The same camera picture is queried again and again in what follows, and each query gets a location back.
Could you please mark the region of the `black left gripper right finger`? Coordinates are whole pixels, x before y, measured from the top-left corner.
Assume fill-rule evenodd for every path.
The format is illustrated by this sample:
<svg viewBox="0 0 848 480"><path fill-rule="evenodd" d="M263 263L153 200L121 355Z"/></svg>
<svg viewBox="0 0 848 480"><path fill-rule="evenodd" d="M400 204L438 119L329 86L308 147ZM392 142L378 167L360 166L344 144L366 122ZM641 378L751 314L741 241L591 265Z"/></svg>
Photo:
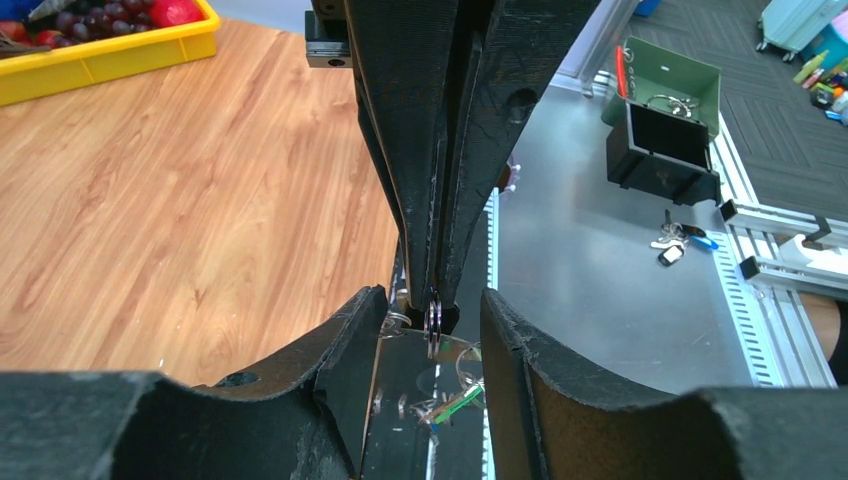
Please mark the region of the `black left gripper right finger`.
<svg viewBox="0 0 848 480"><path fill-rule="evenodd" d="M494 289L480 307L501 479L843 479L847 393L710 387L669 394L587 359Z"/></svg>

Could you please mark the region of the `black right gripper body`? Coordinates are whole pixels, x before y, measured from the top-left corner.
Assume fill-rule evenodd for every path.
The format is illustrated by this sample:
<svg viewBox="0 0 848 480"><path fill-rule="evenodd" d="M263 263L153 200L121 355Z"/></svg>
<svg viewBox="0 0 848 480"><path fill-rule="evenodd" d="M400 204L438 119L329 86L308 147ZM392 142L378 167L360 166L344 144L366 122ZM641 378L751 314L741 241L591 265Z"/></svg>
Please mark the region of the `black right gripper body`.
<svg viewBox="0 0 848 480"><path fill-rule="evenodd" d="M304 13L305 53L311 68L350 68L344 0L312 0Z"/></svg>

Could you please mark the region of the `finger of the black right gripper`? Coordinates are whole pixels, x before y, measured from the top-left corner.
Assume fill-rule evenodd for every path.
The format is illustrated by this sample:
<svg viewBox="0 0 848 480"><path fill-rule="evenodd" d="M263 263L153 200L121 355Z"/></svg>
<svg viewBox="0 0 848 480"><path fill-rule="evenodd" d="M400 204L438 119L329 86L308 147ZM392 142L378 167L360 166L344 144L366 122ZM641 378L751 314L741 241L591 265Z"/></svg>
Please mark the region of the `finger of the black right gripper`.
<svg viewBox="0 0 848 480"><path fill-rule="evenodd" d="M372 128L405 236L409 303L432 298L444 89L455 1L349 1L346 13Z"/></svg>
<svg viewBox="0 0 848 480"><path fill-rule="evenodd" d="M456 303L475 225L595 1L463 1L451 48L446 178L433 293Z"/></svg>

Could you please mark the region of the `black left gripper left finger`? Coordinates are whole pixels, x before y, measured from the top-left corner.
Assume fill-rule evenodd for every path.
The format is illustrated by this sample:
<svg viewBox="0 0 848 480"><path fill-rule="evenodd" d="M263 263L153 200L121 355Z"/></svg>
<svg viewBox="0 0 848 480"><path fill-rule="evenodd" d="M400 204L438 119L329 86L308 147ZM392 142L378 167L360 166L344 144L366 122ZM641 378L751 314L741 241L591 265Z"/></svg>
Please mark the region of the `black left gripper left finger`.
<svg viewBox="0 0 848 480"><path fill-rule="evenodd" d="M5 479L351 479L359 476L380 286L212 386L158 372L5 372Z"/></svg>

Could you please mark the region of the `metal key organizer ring plate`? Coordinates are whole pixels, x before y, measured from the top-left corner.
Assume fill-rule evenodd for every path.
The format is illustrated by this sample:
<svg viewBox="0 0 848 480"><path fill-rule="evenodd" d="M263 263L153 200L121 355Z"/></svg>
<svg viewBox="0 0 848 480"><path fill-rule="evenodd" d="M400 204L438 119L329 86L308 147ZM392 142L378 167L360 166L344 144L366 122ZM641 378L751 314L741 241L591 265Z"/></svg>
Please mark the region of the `metal key organizer ring plate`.
<svg viewBox="0 0 848 480"><path fill-rule="evenodd" d="M486 436L479 344L442 335L431 350L405 306L406 289L391 288L371 378L367 438Z"/></svg>

